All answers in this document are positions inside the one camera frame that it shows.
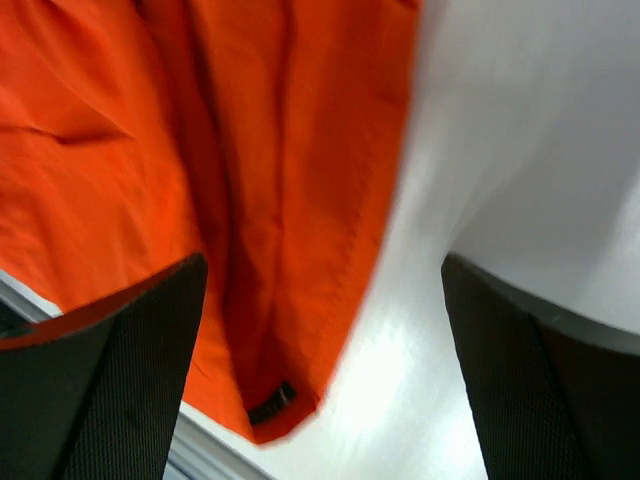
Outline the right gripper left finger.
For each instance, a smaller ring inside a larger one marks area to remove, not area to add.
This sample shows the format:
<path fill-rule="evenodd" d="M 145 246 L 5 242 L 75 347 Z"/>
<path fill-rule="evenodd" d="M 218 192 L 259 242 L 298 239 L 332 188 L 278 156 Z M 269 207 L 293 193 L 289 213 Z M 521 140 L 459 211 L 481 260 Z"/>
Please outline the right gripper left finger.
<path fill-rule="evenodd" d="M 193 254 L 3 338 L 2 477 L 161 478 L 207 273 Z"/>

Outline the orange shorts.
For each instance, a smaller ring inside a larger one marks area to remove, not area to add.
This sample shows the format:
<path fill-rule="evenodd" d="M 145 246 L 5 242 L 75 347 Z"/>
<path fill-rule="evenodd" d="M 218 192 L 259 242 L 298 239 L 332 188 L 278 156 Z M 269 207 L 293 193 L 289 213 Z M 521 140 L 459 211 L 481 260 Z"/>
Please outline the orange shorts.
<path fill-rule="evenodd" d="M 201 251 L 187 403 L 321 403 L 384 236 L 418 1 L 5 1 L 1 268 L 64 311 Z"/>

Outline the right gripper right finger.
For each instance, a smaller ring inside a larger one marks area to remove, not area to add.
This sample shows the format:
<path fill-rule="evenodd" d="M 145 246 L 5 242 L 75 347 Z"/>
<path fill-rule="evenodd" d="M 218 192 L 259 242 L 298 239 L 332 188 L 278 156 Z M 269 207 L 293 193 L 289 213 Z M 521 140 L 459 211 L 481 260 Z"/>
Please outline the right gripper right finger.
<path fill-rule="evenodd" d="M 638 335 L 457 255 L 441 276 L 488 477 L 637 478 Z"/>

